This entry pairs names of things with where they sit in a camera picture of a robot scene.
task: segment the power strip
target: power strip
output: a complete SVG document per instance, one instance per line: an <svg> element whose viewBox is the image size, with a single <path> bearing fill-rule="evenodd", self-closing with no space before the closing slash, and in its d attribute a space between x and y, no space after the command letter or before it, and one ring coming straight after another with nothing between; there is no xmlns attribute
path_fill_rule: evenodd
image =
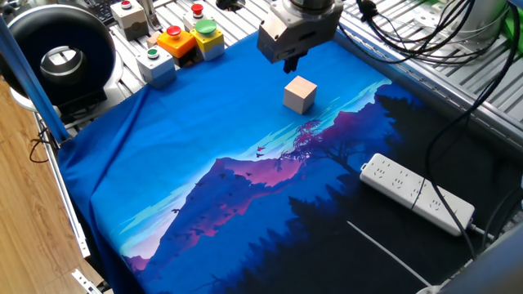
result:
<svg viewBox="0 0 523 294"><path fill-rule="evenodd" d="M389 158L375 154L361 167L360 180L448 233L454 236L461 235L458 225L441 203L431 182L429 180L423 182L423 177ZM475 208L449 191L439 188L463 228L467 228L472 221Z"/></svg>

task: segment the white cable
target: white cable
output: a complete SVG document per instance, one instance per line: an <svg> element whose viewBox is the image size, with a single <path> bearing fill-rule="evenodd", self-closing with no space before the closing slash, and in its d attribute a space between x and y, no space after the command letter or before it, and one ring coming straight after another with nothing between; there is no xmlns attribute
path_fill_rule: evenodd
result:
<svg viewBox="0 0 523 294"><path fill-rule="evenodd" d="M418 278L418 280L420 280L422 283L424 283L425 285L427 285L427 287L431 287L432 285L427 282L426 279L424 279L421 275L419 275L418 273L416 273L414 271L414 269L411 269L410 266L406 265L401 259L399 259L397 256L394 255L394 253L388 251L388 249L386 249L382 244L378 243L376 240L374 240L372 237L370 237L369 235L367 235L364 231L362 231L361 229L359 229L357 226L355 226L353 223L351 223L350 221L347 221L347 224L349 224L352 229L355 229L356 231L358 231L358 233L362 234L364 237L366 237L370 242L374 243L374 245L378 246L380 249L382 249L386 254L388 254L390 257L392 257L397 263L399 263L400 265L402 265L406 270L408 270L414 277Z"/></svg>
<svg viewBox="0 0 523 294"><path fill-rule="evenodd" d="M478 227L477 227L476 225L474 225L474 224L470 224L470 225L468 226L468 229L471 229L471 230L473 230L473 231L475 231L475 232L477 232L477 233L479 233L479 234L482 234L482 235L485 234L485 231L484 231L484 230L478 228ZM489 238L490 241L494 241L494 240L496 239L492 234L487 234L487 238Z"/></svg>

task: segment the wooden cube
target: wooden cube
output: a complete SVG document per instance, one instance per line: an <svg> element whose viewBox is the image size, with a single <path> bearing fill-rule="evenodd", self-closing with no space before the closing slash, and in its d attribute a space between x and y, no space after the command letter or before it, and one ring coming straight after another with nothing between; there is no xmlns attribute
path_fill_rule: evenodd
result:
<svg viewBox="0 0 523 294"><path fill-rule="evenodd" d="M285 87L284 105L299 114L304 114L314 104L317 87L300 76L295 77Z"/></svg>
<svg viewBox="0 0 523 294"><path fill-rule="evenodd" d="M147 39L147 48L151 48L154 45L158 45L158 37L161 34L162 33L160 33L160 32L154 32L153 35Z"/></svg>

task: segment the wire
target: wire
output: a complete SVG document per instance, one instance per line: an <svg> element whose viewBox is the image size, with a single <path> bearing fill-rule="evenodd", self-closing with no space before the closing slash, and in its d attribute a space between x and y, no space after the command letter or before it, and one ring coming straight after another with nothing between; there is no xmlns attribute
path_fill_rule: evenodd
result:
<svg viewBox="0 0 523 294"><path fill-rule="evenodd" d="M508 4L510 9L512 10L512 13L514 16L517 16L518 15L518 10L516 8L516 6L514 6L513 4L509 3ZM437 183L436 183L436 179L435 177L432 175L432 170L431 170L431 153L432 153L432 150L434 149L435 145L436 145L436 142L448 131L450 130L452 127L454 127L456 124L458 124L459 122L461 122L463 119L465 119L466 117L470 116L471 113L473 111L475 111L476 109L478 109L480 107L481 104L483 104L483 102L485 102L487 100L487 98L494 92L495 88L501 83L502 79L505 77L505 75L507 74L508 70L510 69L513 61L514 61L514 57L516 56L516 53L517 53L517 46L519 44L519 40L520 40L520 20L518 17L515 17L514 18L514 38L512 40L512 46L511 46L511 50L510 50L510 53L508 55L508 58L503 66L503 68L501 69L501 71L499 72L499 74L496 76L496 78L493 80L493 82L485 89L485 91L483 92L483 94L476 100L476 102L474 102L474 104L467 110L465 111L463 114L459 115L455 120L453 120L452 122L450 122L447 126L445 126L431 141L431 143L428 145L427 147L427 152L425 154L425 169L426 169L426 174L427 174L427 179L431 182L432 184L432 187L434 188L434 190L436 191L438 197L440 198L440 201L443 203L443 205L445 206L445 208L447 209L447 211L449 212L450 216L452 216L454 222L456 223L456 225L459 227L459 230L462 232L463 234L463 237L465 238L466 242L467 242L467 245L469 246L469 249L471 251L471 254L472 254L472 259L476 259L476 253L475 253L475 250L474 250L474 247L472 246L472 242L471 242L471 239L468 237L467 235L467 232L465 231L465 229L463 228L463 226L461 225L461 222L459 221L459 219L456 217L456 215L452 212L452 209L450 208L449 204L447 203L447 201L445 200L445 198L443 197L443 195L441 194L441 191L440 189L438 188L437 186Z"/></svg>
<svg viewBox="0 0 523 294"><path fill-rule="evenodd" d="M31 153L29 154L29 160L32 163L46 163L46 162L49 161L49 158L46 159L46 160L35 160L35 159L33 159L34 151L36 150L36 147L39 144L50 144L51 143L51 142L43 139L43 133L46 132L46 131L47 131L47 127L44 127L43 130L38 133L38 139L32 139L31 140L31 142L35 142L35 144L33 145L33 148L31 149Z"/></svg>
<svg viewBox="0 0 523 294"><path fill-rule="evenodd" d="M510 9L508 7L506 7L500 14L499 16L493 20L491 23L489 24L486 24L485 26L479 28L479 29L473 29L473 30L461 30L460 33L476 33L476 32L479 32L479 33L476 33L474 35L472 35L471 37L475 37L481 33L483 33L486 29L488 29L489 27L495 25L499 20L501 20L506 14L507 12L509 12ZM423 28L423 29L436 29L435 26L428 26L428 25L420 25L420 24L408 24L408 23L405 23L403 21L399 21L399 20L396 20L396 19L392 19L391 22L394 22L394 23L397 23L398 25L401 25L401 28L411 28L411 29L418 29L418 28ZM459 41L455 41L455 42L462 42L462 41L465 41L467 40L468 38L466 39L461 39ZM406 41L409 41L409 42L414 42L416 40L409 40L409 39L404 39Z"/></svg>
<svg viewBox="0 0 523 294"><path fill-rule="evenodd" d="M401 59L401 60L384 60L383 58L378 58L378 57L374 56L373 54L370 54L369 52L367 52L365 49L360 47L358 44L356 44L354 42L354 40L352 40L348 36L348 34L346 33L345 29L341 26L341 24L338 25L339 29L342 31L342 33L345 35L345 37L347 39L349 39L349 41L358 50L362 51L365 55L371 57L374 60L377 60L377 61L382 62L382 63L389 64L389 65L399 64L399 63L402 63L402 62L405 62L405 61L411 60L411 59L420 60L422 62L426 62L428 64L434 64L434 65L465 65L465 64L471 62L472 60L478 58L479 56L485 54L495 44L495 41L497 40L497 38L493 38L491 40L491 42L486 47L483 47L480 50L472 52L472 53L460 54L460 55L455 55L455 56L433 56L433 55L427 54L427 53L432 52L434 50L439 50L440 48L442 48L443 46L445 46L446 44L451 42L451 39L453 37L455 37L455 35L463 27L465 21L467 20L467 18L468 18L467 14L470 13L470 10L472 9L472 6L474 4L474 0L471 0L470 2L466 2L465 0L460 0L459 3L452 9L452 11L447 16L445 16L446 9L450 7L450 5L447 5L445 7L445 9L442 11L442 14L441 14L441 17L440 17L440 21L439 21L438 26L437 26L437 28L435 29L434 32L430 33L426 37L421 38L419 40L410 40L410 41L426 40L425 43L421 44L421 46L419 46L419 49L417 49L417 50L409 50L409 49L407 49L407 47L405 45L405 42L403 42L404 39L400 36L400 34L398 33L396 27L392 24L391 20L389 20L387 17L385 17L383 15L380 15L375 10L375 6L373 7L374 9L372 9L372 7L371 7L371 9L369 10L369 7L368 7L369 2L362 1L362 0L356 0L356 2L360 6L360 11L362 11L362 13L364 14L364 17L362 19L367 21L367 23L369 24L371 29L376 33L376 35L382 41L384 41L387 45L389 45L389 47L393 47L394 49L396 49L400 54L405 55L405 58ZM456 30L454 31L454 33L452 33L450 36L448 36L445 40L441 41L440 43L433 43L433 42L431 42L431 40L442 29L444 29L448 25L452 24L452 22L454 22L456 20L456 18L459 17L459 15L465 9L467 9L467 13L461 19L461 22L460 22L459 26L456 28ZM383 19L385 19L389 23L389 25L392 27L392 29L394 30L394 33L396 34L397 38L394 38L394 37L390 36L388 32L386 32L383 29L381 29L380 27L378 27L376 25L376 23L373 21L373 17L374 16L381 16ZM502 27L500 26L500 29L498 31L498 35L501 34L501 30L502 30ZM403 48L402 47L398 47L392 41L400 42L401 45L403 46ZM466 58L465 60L461 60L461 61L452 61L454 59L465 58L465 57L469 57L469 58Z"/></svg>
<svg viewBox="0 0 523 294"><path fill-rule="evenodd" d="M486 233L484 230L480 229L477 225L470 224L470 225L468 225L468 229L471 229L474 232L477 232L477 233L483 235L484 237L489 238L490 241L494 241L496 239L492 234Z"/></svg>
<svg viewBox="0 0 523 294"><path fill-rule="evenodd" d="M501 202L499 202L498 206L496 207L496 209L494 209L494 211L492 212L492 214L490 215L490 218L489 218L489 221L487 222L487 226L485 227L485 232L488 234L490 232L490 226L492 225L492 221L494 221L494 218L496 217L496 214L498 214L498 211L499 209L503 206L503 204L517 191L519 190L520 187L516 187L512 190L510 190L510 192L507 193L507 195L505 195L503 197L503 199L501 199ZM481 249L480 249L480 252L484 252L485 249L486 249L486 245L487 245L487 234L484 234L483 235L483 238L481 239Z"/></svg>

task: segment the black cable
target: black cable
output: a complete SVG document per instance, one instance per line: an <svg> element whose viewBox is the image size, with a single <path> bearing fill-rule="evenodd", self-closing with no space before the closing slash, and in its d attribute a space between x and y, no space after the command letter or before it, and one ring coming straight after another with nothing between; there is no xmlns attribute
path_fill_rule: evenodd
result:
<svg viewBox="0 0 523 294"><path fill-rule="evenodd" d="M512 14L514 16L517 16L518 15L517 7L511 3L509 3L508 5L512 10ZM508 55L508 58L504 64L503 68L501 69L499 74L496 76L496 78L493 80L493 82L486 88L483 95L478 97L477 101L472 105L472 107L469 108L467 111L465 111L463 114L459 115L455 120L450 122L432 139L431 143L427 147L427 152L425 154L425 169L426 169L427 179L431 182L432 187L434 188L434 190L436 191L436 194L440 198L440 201L443 203L443 205L445 206L445 209L447 209L450 216L452 216L454 222L459 227L459 230L462 232L463 237L467 241L467 245L469 246L469 249L471 250L473 260L476 259L476 253L474 251L474 247L472 246L471 239L468 237L467 232L465 231L465 229L459 222L456 215L452 212L452 209L450 208L449 204L447 203L447 201L441 194L441 191L437 186L436 179L432 175L430 157L431 157L432 150L434 149L434 147L436 145L436 142L453 126L455 126L456 124L461 122L464 118L470 116L473 111L478 109L480 107L480 105L483 104L483 102L485 102L487 100L487 98L494 92L495 88L501 83L502 79L505 77L505 75L507 74L508 70L510 69L510 67L514 61L514 57L516 56L516 53L517 53L517 46L519 44L519 40L520 40L520 20L518 17L515 17L514 18L514 38L512 40L512 46L511 46L510 53Z"/></svg>
<svg viewBox="0 0 523 294"><path fill-rule="evenodd" d="M368 1L356 0L356 2L360 6L360 11L362 12L362 14L369 13L366 10L370 9L371 16L381 16L381 17L383 17L391 25L391 27L394 29L396 35L398 36L398 39L401 39L401 36L398 34L398 32L396 30L396 27L392 24L392 22L388 18L386 18L385 16L382 16L377 11L375 11L375 5L374 4L371 4L370 8L366 7L366 8L362 9L361 5L364 4L364 3L367 3ZM347 33L345 32L345 30L343 29L343 27L341 25L339 25L339 28L342 31L342 33L345 35L345 37L347 39L349 39L349 41L353 45L355 45L358 50L362 51L365 55L371 57L372 59L377 60L377 61L382 62L382 63L386 63L386 64L389 64L389 65L394 65L394 64L399 64L399 63L405 62L405 61L410 60L410 59L415 59L415 60L420 60L420 61L423 61L423 62L426 62L426 63L429 63L429 64L434 64L434 65L465 65L465 64L469 63L470 61L478 58L479 56L485 54L495 44L495 41L496 41L497 38L493 38L491 40L491 42L486 47L484 47L484 48L482 48L482 49L480 49L480 50L478 50L476 52L473 52L473 53L461 54L461 55L457 55L457 56L431 56L429 54L423 53L423 52L426 52L426 51L428 51L430 49L436 49L436 48L439 49L439 48L443 47L447 42L450 41L450 38L453 38L455 36L455 34L458 33L458 29L461 29L463 27L464 22L467 19L467 16L463 17L460 25L458 26L458 29L453 34L450 35L450 38L446 38L442 43L440 43L440 44L438 44L438 45L436 45L434 47L426 48L426 46L428 46L430 44L430 41L442 29L444 29L444 28L446 28L446 26L450 25L461 14L461 12L463 12L463 10L466 8L466 6L462 7L461 10L459 11L459 13L456 16L454 16L452 19L450 19L450 16L455 12L455 10L458 9L464 3L465 3L465 0L461 0L460 3L457 6L455 6L454 9L449 13L449 15L444 18L443 16L445 14L446 9L449 7L449 5L447 5L445 7L445 9L443 10L442 16L440 18L440 21L439 21L438 25L436 26L435 31L425 37L425 38L427 38L427 41L424 44L422 44L422 46L418 50L416 50L416 51L408 50L406 48L405 44L402 43L404 48L403 48L403 50L398 50L398 51L400 53L402 53L402 54L407 55L402 60L384 60L384 59L381 59L381 58L377 58L376 56L374 56L372 54L369 54L366 50L361 48L351 38L349 38L349 36L347 35ZM469 2L469 6L468 6L469 9L471 8L471 5L473 5L473 1ZM369 23L369 25L371 25L371 27L372 27L372 24L375 24L373 22L373 20L372 20L372 17L370 17L370 16L364 16L362 19L366 19L367 22ZM468 57L468 56L470 56L470 58L467 58L466 60L462 60L462 61L448 61L449 59L458 59L458 58L464 58L464 57Z"/></svg>
<svg viewBox="0 0 523 294"><path fill-rule="evenodd" d="M461 0L460 3L452 11L457 9L462 3L464 3L464 1L465 0ZM430 36L429 39L426 40L425 43L419 49L417 49L416 51L411 51L411 50L405 51L403 48L397 46L394 42L392 42L389 39L387 39L387 37L385 35L383 35L383 34L381 34L379 32L379 27L373 21L372 18L367 21L367 24L369 24L371 30L374 31L374 33L378 36L378 38L380 38L384 43L386 43L388 46L396 49L397 51L404 52L405 54L408 54L408 55L417 55L419 53L428 53L428 52L435 51L435 50L438 50L438 49L442 48L444 45L446 45L448 42L450 42L459 33L459 30L461 30L461 28L465 25L465 22L467 21L468 16L471 14L472 8L474 7L475 1L476 0L469 0L468 5L467 6L463 6L459 10L459 13L456 16L453 16L451 19L449 19L450 15L445 17L444 24L442 24L440 26L437 26L434 29L434 31L431 34L429 34L429 36ZM439 44L437 44L435 46L432 46L432 47L429 47L430 41L433 38L435 38L436 35L440 31L442 31L443 29L446 29L446 27L448 25L450 25L453 21L455 21L459 17L459 15L463 12L465 7L467 8L467 11L465 12L465 16L461 19L461 21L460 21L458 27L456 28L456 30L454 30L447 38L445 38Z"/></svg>
<svg viewBox="0 0 523 294"><path fill-rule="evenodd" d="M443 9L443 11L441 12L440 20L438 21L438 23L437 23L437 25L434 27L434 29L436 29L438 26L441 25L441 21L443 20L443 16L445 15L445 12L447 11L447 8L449 8L450 5L451 5L452 3L454 3L455 1L457 1L457 0L452 0L451 2L449 2L449 3L445 6L445 8ZM410 39L407 39L408 41L405 41L404 38L401 38L401 39L404 40L403 42L409 43L409 42L421 42L421 41L425 41L425 40L427 40L429 37L430 37L430 35L427 35L427 36L422 37L422 38L417 39L417 40L410 40Z"/></svg>
<svg viewBox="0 0 523 294"><path fill-rule="evenodd" d="M480 249L480 252L484 252L485 251L485 247L487 245L487 235L489 234L490 226L492 225L492 221L494 221L494 218L496 217L496 214L498 214L499 209L519 189L520 189L520 187L518 186L518 187L512 189L510 192L508 192L507 195L505 195L503 197L503 199L501 199L501 202L499 202L499 204L496 207L496 209L494 209L494 211L490 215L489 221L487 222L487 226L485 227L485 234L483 234L483 238L481 239L481 249Z"/></svg>
<svg viewBox="0 0 523 294"><path fill-rule="evenodd" d="M34 154L34 151L36 150L36 147L38 146L38 144L41 144L41 143L50 144L51 143L51 142L43 139L43 133L46 131L47 131L47 127L45 127L41 132L38 133L38 139L31 140L31 142L35 142L35 144L33 145L33 148L31 149L31 153L29 154L29 160L32 163L46 163L49 161L49 159L46 159L46 160L34 160L33 159L33 154Z"/></svg>

